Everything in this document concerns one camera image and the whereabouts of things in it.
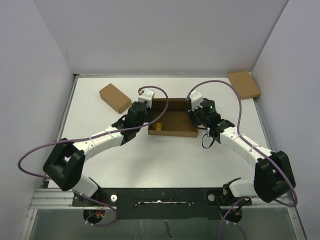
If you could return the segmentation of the small yellow object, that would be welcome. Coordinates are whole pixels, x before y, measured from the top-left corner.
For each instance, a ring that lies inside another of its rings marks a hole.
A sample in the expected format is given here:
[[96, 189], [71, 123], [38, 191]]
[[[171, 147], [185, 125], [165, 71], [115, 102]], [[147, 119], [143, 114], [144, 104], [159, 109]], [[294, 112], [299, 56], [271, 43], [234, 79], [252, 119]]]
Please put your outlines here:
[[156, 124], [155, 130], [156, 130], [156, 131], [161, 131], [162, 129], [163, 129], [163, 124], [162, 124], [161, 122], [158, 122], [158, 123]]

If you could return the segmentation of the large cardboard box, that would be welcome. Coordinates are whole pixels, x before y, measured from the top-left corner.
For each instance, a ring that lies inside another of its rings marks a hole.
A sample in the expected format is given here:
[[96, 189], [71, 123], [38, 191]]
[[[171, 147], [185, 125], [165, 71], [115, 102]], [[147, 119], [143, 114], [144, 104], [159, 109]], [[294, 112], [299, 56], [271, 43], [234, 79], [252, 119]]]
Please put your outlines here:
[[[148, 134], [153, 136], [196, 138], [199, 130], [192, 124], [188, 115], [191, 104], [184, 98], [155, 98], [152, 101], [150, 119], [159, 119], [148, 126]], [[162, 123], [162, 130], [156, 131], [156, 124]]]

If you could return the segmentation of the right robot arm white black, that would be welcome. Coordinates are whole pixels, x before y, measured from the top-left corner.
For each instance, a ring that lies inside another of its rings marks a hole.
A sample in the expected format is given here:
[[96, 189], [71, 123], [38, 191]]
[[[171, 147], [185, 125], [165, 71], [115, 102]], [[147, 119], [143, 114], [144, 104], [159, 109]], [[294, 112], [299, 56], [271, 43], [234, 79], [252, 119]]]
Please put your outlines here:
[[253, 169], [254, 179], [235, 178], [222, 187], [223, 200], [232, 205], [240, 197], [259, 197], [270, 203], [296, 186], [289, 157], [283, 151], [267, 149], [239, 132], [229, 120], [217, 113], [215, 102], [192, 93], [188, 115], [192, 123], [206, 131], [213, 142], [222, 144], [241, 156]]

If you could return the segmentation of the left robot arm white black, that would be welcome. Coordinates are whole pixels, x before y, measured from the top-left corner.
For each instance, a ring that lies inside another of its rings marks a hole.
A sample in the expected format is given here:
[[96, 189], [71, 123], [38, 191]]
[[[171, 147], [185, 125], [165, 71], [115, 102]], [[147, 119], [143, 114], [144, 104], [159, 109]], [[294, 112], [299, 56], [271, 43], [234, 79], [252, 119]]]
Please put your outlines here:
[[84, 200], [91, 206], [102, 199], [99, 186], [82, 174], [85, 162], [113, 147], [122, 146], [136, 137], [140, 127], [149, 121], [151, 108], [147, 101], [135, 101], [127, 114], [103, 131], [104, 136], [93, 136], [89, 140], [57, 144], [42, 169], [62, 191], [73, 190], [84, 194]]

